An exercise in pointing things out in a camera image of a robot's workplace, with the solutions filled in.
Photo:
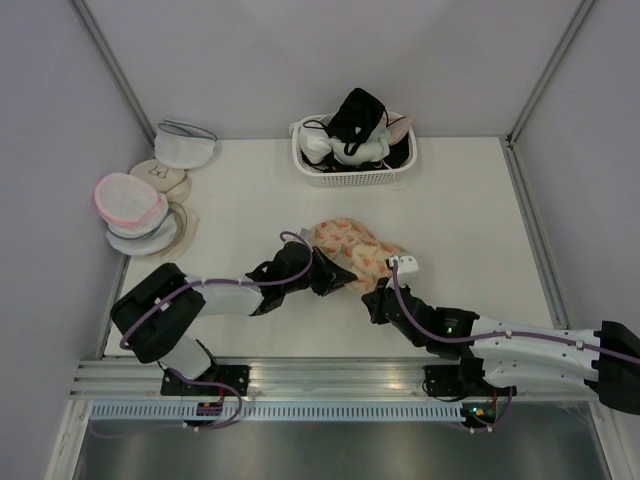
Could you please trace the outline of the floral peach laundry bag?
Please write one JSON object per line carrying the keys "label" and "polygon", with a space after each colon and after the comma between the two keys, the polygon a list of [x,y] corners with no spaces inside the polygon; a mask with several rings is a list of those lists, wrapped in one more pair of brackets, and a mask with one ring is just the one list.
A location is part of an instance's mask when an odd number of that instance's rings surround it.
{"label": "floral peach laundry bag", "polygon": [[356,281],[346,288],[360,295],[372,292],[380,279],[391,276],[386,263],[390,256],[406,253],[399,245],[379,240],[363,223],[351,218],[324,220],[307,230],[311,246],[356,275]]}

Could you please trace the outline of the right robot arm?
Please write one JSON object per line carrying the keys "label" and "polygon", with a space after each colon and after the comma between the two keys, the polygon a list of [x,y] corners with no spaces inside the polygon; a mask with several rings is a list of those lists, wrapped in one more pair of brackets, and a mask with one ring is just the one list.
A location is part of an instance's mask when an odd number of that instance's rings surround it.
{"label": "right robot arm", "polygon": [[639,338],[604,321],[595,330],[522,328],[476,312],[432,307],[382,279],[361,298],[374,324],[391,324],[415,347],[456,361],[459,388],[590,390],[604,406],[639,412]]}

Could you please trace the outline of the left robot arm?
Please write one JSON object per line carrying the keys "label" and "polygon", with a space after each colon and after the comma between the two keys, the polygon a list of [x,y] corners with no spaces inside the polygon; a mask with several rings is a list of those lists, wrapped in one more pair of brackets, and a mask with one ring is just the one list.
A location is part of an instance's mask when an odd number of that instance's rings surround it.
{"label": "left robot arm", "polygon": [[356,280],[319,248],[290,241],[238,279],[200,279],[165,263],[119,299],[110,317],[122,334],[121,347],[140,363],[157,362],[195,395],[206,396],[216,389],[218,372],[208,350],[187,335],[197,318],[265,315],[291,293],[309,289],[323,297]]}

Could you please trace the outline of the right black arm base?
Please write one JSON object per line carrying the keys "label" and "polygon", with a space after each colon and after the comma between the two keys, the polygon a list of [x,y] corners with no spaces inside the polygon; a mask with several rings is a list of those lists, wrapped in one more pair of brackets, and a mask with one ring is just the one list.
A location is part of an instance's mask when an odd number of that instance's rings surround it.
{"label": "right black arm base", "polygon": [[423,368],[423,392],[430,398],[461,401],[470,397],[507,397],[508,387],[495,387],[484,379],[484,371],[468,365],[427,365]]}

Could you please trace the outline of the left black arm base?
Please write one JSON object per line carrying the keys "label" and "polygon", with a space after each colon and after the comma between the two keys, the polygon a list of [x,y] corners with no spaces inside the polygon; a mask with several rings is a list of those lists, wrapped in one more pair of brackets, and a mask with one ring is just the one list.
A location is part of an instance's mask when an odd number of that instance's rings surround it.
{"label": "left black arm base", "polygon": [[211,386],[211,383],[225,384],[235,389],[241,396],[247,392],[249,385],[250,367],[248,365],[219,365],[209,367],[196,382],[206,382],[206,385],[195,385],[181,380],[174,372],[166,368],[163,370],[160,394],[162,396],[227,396],[229,392],[222,388]]}

